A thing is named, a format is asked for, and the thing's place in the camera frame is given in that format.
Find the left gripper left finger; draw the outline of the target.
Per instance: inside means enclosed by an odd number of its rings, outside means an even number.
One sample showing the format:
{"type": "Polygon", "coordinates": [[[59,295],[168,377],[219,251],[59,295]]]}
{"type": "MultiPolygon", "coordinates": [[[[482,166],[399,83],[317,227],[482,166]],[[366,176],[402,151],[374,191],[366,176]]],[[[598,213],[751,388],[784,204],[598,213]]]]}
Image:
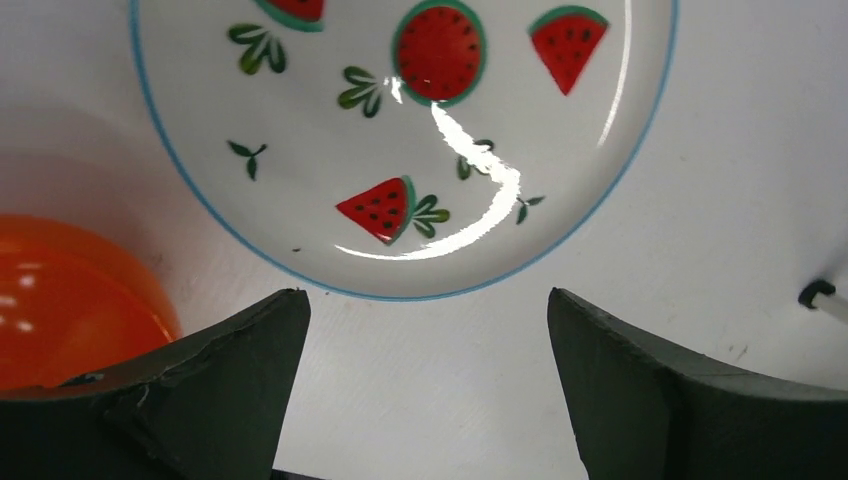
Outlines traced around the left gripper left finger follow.
{"type": "Polygon", "coordinates": [[[5,479],[282,479],[310,324],[302,290],[55,387],[1,395],[5,479]]]}

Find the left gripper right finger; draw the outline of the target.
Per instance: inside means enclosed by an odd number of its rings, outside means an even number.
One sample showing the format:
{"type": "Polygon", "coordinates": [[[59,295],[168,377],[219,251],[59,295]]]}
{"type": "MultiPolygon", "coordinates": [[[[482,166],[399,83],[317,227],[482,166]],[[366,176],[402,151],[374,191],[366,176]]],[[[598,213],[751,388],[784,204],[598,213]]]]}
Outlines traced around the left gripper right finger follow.
{"type": "Polygon", "coordinates": [[[592,479],[843,479],[847,394],[754,373],[556,288],[547,322],[592,479]]]}

